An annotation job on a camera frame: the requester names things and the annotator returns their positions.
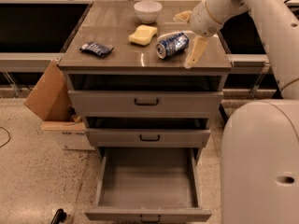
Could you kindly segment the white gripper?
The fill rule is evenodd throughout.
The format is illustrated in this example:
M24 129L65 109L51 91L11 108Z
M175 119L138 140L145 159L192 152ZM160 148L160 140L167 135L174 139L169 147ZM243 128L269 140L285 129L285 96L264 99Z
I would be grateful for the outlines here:
M173 21L190 23L192 31L198 35L192 41L192 49L188 52L184 63L185 68L192 68L206 50L206 37L216 34L223 24L210 16L204 2L200 2L192 11L186 10L175 15Z

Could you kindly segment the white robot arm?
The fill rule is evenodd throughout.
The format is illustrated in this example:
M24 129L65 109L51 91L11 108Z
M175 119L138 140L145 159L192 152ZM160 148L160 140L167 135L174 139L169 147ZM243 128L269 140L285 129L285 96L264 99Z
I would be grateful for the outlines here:
M272 67L278 99L250 102L221 141L221 224L299 224L299 24L281 0L206 0L178 14L203 38L248 12Z

